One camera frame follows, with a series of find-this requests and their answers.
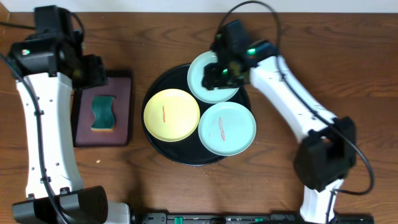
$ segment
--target light blue plate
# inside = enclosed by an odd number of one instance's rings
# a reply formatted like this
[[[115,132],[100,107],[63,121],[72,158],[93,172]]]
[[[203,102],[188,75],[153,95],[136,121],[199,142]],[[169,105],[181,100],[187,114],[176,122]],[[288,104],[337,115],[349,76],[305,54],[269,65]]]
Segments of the light blue plate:
[[[205,72],[204,67],[209,63],[215,62],[217,62],[216,54],[212,51],[205,52],[199,55],[188,69],[187,81],[189,89],[195,97],[205,103],[221,103],[227,101],[239,90],[239,88],[227,88],[222,90],[215,88],[214,90],[207,90],[201,85]]]
[[[221,156],[243,152],[256,136],[256,120],[251,112],[233,102],[218,103],[207,109],[198,128],[202,144]]]

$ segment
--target wire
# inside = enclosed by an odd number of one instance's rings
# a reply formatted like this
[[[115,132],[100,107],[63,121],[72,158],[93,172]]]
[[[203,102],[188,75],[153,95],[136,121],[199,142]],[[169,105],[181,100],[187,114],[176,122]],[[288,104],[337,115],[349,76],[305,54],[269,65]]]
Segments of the wire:
[[[368,194],[370,191],[372,191],[373,187],[374,187],[374,172],[372,170],[372,167],[368,161],[368,159],[366,158],[366,156],[361,152],[361,150],[358,149],[358,147],[355,146],[354,143],[352,143],[343,133],[341,133],[341,131],[339,131],[337,128],[335,128],[331,123],[329,123],[325,118],[322,118],[317,111],[315,111],[314,109],[312,109],[312,107],[310,105],[308,105],[307,102],[304,101],[304,99],[292,88],[292,86],[290,85],[290,83],[286,80],[286,74],[283,73],[282,69],[280,68],[280,62],[279,62],[279,57],[280,57],[280,46],[281,46],[281,37],[282,37],[282,25],[280,23],[280,19],[279,19],[279,15],[278,13],[268,4],[260,2],[260,1],[245,1],[242,2],[241,4],[238,4],[237,6],[233,7],[231,10],[229,10],[229,12],[227,12],[227,14],[224,16],[223,20],[220,22],[220,25],[218,26],[218,30],[216,33],[216,36],[218,34],[218,32],[220,31],[222,25],[224,24],[225,20],[228,18],[228,16],[237,8],[245,5],[245,4],[250,4],[250,3],[255,3],[255,4],[260,4],[266,8],[268,8],[268,10],[270,10],[270,12],[272,13],[272,16],[275,19],[275,23],[277,26],[277,38],[276,38],[276,67],[278,69],[278,72],[280,73],[280,78],[281,80],[287,85],[287,87],[291,90],[291,92],[295,95],[295,97],[316,117],[318,118],[322,123],[324,123],[325,125],[327,125],[335,134],[337,134],[342,140],[344,140],[345,142],[347,142],[354,150],[356,153],[358,153],[358,155],[360,156],[360,158],[362,159],[362,161],[364,162],[366,169],[368,170],[369,173],[369,187],[362,191],[362,192],[353,192],[350,190],[343,190],[343,189],[333,189],[331,191],[331,195],[330,195],[330,200],[328,203],[328,210],[326,212],[326,223],[329,222],[329,215],[330,215],[330,210],[331,210],[331,204],[333,201],[333,196],[336,195],[337,192],[343,193],[343,194],[350,194],[350,195],[366,195]]]
[[[20,81],[23,84],[23,86],[25,87],[26,91],[28,92],[30,98],[32,99],[33,106],[35,109],[34,113],[35,113],[36,125],[37,125],[37,145],[39,148],[39,165],[40,165],[40,172],[42,174],[42,181],[43,181],[43,184],[45,187],[45,191],[49,195],[50,203],[53,206],[55,212],[57,213],[57,215],[62,219],[62,221],[65,224],[69,224],[67,218],[62,213],[62,208],[60,206],[58,206],[55,201],[55,197],[52,194],[52,189],[49,184],[49,177],[47,177],[47,174],[46,174],[45,162],[44,162],[44,150],[43,150],[43,133],[42,133],[42,119],[41,119],[42,112],[39,107],[39,102],[37,101],[37,98],[35,97],[33,90],[26,83],[26,81],[24,80],[22,75],[14,69],[14,67],[11,65],[11,63],[8,61],[8,59],[3,54],[0,54],[0,59],[4,61],[4,63],[7,65],[7,67],[9,67],[11,72],[17,77],[18,81]]]
[[[86,35],[86,31],[85,31],[85,27],[83,26],[83,23],[81,22],[81,20],[79,19],[79,17],[76,15],[76,13],[71,12],[70,13],[77,21],[77,23],[80,26],[80,30],[81,30],[81,41],[83,41],[85,39],[85,35]]]
[[[8,27],[14,27],[14,28],[20,28],[20,29],[36,30],[35,27],[23,26],[23,25],[18,25],[18,24],[11,24],[11,23],[8,23],[8,22],[0,22],[0,25],[8,26]]]

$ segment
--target teal sponge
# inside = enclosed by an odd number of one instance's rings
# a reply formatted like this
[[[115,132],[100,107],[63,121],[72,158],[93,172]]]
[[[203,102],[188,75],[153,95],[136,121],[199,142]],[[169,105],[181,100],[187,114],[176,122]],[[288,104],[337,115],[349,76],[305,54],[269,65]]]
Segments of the teal sponge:
[[[112,131],[115,118],[112,113],[113,96],[95,96],[91,109],[95,115],[95,121],[91,126],[93,131]]]

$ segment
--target black tray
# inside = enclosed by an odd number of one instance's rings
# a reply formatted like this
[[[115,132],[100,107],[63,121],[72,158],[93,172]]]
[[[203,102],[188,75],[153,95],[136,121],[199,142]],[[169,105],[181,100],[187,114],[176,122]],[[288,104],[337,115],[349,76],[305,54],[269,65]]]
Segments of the black tray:
[[[187,82],[188,65],[181,65],[170,69],[161,75],[149,88],[142,104],[141,120],[144,132],[149,139],[150,143],[155,149],[160,152],[166,158],[179,162],[186,165],[205,165],[218,162],[225,158],[225,156],[219,156],[210,152],[200,141],[198,128],[189,135],[187,138],[177,142],[165,142],[161,141],[153,135],[151,135],[144,123],[144,109],[148,101],[158,92],[171,88],[186,91],[191,94],[194,99],[198,102],[200,109],[200,116],[214,104],[205,103],[196,98],[189,89]],[[239,103],[245,106],[248,110],[251,110],[250,101],[248,94],[244,88],[240,88],[239,91],[228,101]]]

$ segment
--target red line on plate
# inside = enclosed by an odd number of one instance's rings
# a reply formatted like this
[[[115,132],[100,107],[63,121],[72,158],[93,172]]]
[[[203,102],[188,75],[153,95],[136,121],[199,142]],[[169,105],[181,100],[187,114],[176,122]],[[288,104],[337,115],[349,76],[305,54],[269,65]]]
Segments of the red line on plate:
[[[220,117],[220,120],[218,120],[218,126],[220,127],[221,131],[221,137],[223,138],[223,141],[225,141],[225,133],[224,133],[224,128],[223,128],[223,120]]]
[[[164,106],[162,106],[162,107],[163,107],[163,123],[166,123],[166,114],[164,112]]]

